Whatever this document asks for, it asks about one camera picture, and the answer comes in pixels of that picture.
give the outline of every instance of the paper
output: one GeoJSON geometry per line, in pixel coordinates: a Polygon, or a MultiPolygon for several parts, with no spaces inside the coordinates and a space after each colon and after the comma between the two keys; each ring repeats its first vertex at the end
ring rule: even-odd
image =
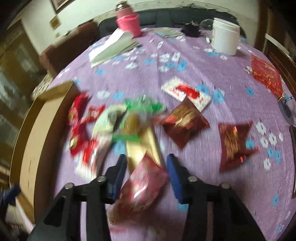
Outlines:
{"type": "Polygon", "coordinates": [[[116,29],[102,46],[95,48],[89,53],[91,67],[93,68],[118,54],[139,46],[140,43],[132,38],[133,34],[130,31],[116,29]]]}

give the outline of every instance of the brown chair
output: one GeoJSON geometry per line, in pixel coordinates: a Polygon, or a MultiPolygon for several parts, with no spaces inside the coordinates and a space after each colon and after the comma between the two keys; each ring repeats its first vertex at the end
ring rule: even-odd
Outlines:
{"type": "Polygon", "coordinates": [[[87,22],[49,45],[39,56],[41,65],[55,78],[62,69],[98,39],[97,24],[87,22]]]}

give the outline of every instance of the white wall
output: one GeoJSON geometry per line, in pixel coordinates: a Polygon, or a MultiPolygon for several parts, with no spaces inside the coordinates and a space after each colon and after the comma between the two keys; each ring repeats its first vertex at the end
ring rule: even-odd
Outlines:
{"type": "MultiPolygon", "coordinates": [[[[40,54],[50,44],[56,41],[55,34],[57,32],[65,34],[77,25],[114,9],[117,1],[75,0],[58,14],[61,26],[54,31],[49,24],[50,20],[55,16],[55,11],[50,0],[33,0],[18,14],[14,22],[19,19],[22,20],[28,37],[36,51],[40,54]]],[[[128,2],[135,4],[144,1],[150,0],[129,0],[128,2]]],[[[258,0],[199,0],[199,2],[221,6],[250,18],[255,22],[258,21],[258,0]]]]}

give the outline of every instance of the blue flower print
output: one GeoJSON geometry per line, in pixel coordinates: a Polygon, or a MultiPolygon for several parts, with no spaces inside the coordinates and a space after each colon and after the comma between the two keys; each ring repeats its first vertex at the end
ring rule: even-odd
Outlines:
{"type": "Polygon", "coordinates": [[[167,62],[167,63],[165,63],[165,66],[167,66],[171,69],[171,68],[174,68],[176,65],[173,62],[167,62]]]}
{"type": "Polygon", "coordinates": [[[105,70],[104,69],[98,69],[96,71],[96,75],[103,75],[105,73],[105,70]]]}
{"type": "Polygon", "coordinates": [[[113,153],[114,154],[125,154],[126,153],[126,146],[123,141],[117,141],[113,146],[113,153]]]}
{"type": "Polygon", "coordinates": [[[252,140],[250,139],[247,139],[246,140],[246,149],[252,149],[254,150],[255,149],[255,142],[253,142],[252,140]]]}
{"type": "Polygon", "coordinates": [[[124,93],[123,92],[116,92],[114,95],[113,95],[113,99],[114,100],[121,100],[124,96],[124,93]]]}
{"type": "Polygon", "coordinates": [[[123,56],[115,56],[114,59],[116,59],[116,60],[123,60],[124,57],[123,56]]]}
{"type": "Polygon", "coordinates": [[[283,231],[285,225],[280,225],[278,226],[278,228],[276,229],[276,233],[279,234],[281,231],[283,231]]]}
{"type": "Polygon", "coordinates": [[[220,54],[219,53],[206,53],[206,55],[209,57],[216,57],[216,56],[219,56],[220,54]]]}
{"type": "Polygon", "coordinates": [[[274,152],[274,156],[275,156],[276,163],[280,163],[281,162],[281,151],[280,150],[276,150],[274,152]]]}
{"type": "Polygon", "coordinates": [[[278,204],[279,204],[279,194],[276,194],[271,200],[271,205],[273,207],[276,207],[278,204]]]}
{"type": "Polygon", "coordinates": [[[187,203],[185,203],[185,204],[178,203],[177,207],[178,207],[179,211],[187,212],[188,209],[189,209],[189,204],[187,204],[187,203]]]}
{"type": "Polygon", "coordinates": [[[177,70],[178,71],[184,71],[187,69],[187,62],[185,60],[182,60],[178,66],[177,66],[177,70]]]}
{"type": "Polygon", "coordinates": [[[212,99],[215,103],[222,103],[224,102],[224,97],[221,94],[220,90],[215,90],[212,96],[212,99]]]}
{"type": "Polygon", "coordinates": [[[275,155],[274,150],[272,148],[269,148],[267,150],[267,155],[268,155],[268,157],[274,157],[274,155],[275,155]]]}
{"type": "Polygon", "coordinates": [[[248,95],[250,95],[250,96],[253,96],[254,95],[254,91],[251,88],[249,88],[249,87],[246,88],[246,93],[248,95]]]}
{"type": "Polygon", "coordinates": [[[196,89],[199,91],[199,92],[203,92],[207,95],[210,95],[210,90],[208,89],[208,87],[206,85],[199,85],[196,87],[196,89]]]}
{"type": "Polygon", "coordinates": [[[151,64],[153,62],[154,62],[154,59],[152,59],[152,58],[149,58],[149,59],[145,59],[144,60],[144,64],[151,64]]]}

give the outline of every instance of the purple tablecloth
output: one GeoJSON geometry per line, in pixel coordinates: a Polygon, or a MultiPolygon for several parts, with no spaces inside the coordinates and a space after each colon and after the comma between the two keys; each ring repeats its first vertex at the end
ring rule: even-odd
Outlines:
{"type": "MultiPolygon", "coordinates": [[[[267,59],[260,51],[239,43],[237,54],[215,53],[204,38],[177,37],[163,39],[144,29],[137,38],[141,48],[117,56],[91,68],[89,52],[106,41],[101,39],[69,64],[51,86],[75,80],[81,91],[92,96],[88,106],[123,103],[124,98],[146,94],[173,110],[179,102],[161,91],[161,86],[177,76],[184,82],[212,96],[202,114],[211,128],[203,130],[183,150],[155,127],[164,160],[174,153],[192,175],[206,183],[229,183],[261,228],[267,240],[276,240],[287,227],[296,210],[291,199],[294,182],[294,163],[289,125],[277,105],[276,97],[257,82],[245,68],[251,66],[251,53],[267,59]],[[178,62],[171,60],[180,53],[178,62]],[[246,163],[227,173],[219,173],[221,144],[218,123],[245,123],[254,121],[246,145],[258,146],[259,153],[246,163]]],[[[283,84],[286,94],[290,94],[283,84]]],[[[124,147],[115,145],[108,154],[103,173],[114,165],[124,147]]],[[[68,182],[84,184],[75,174],[76,163],[70,158],[68,146],[62,151],[55,194],[68,182]]],[[[86,206],[82,207],[81,238],[86,240],[86,206]]],[[[181,240],[186,219],[186,207],[178,205],[170,185],[137,224],[129,228],[111,227],[113,241],[123,240],[181,240]]]]}

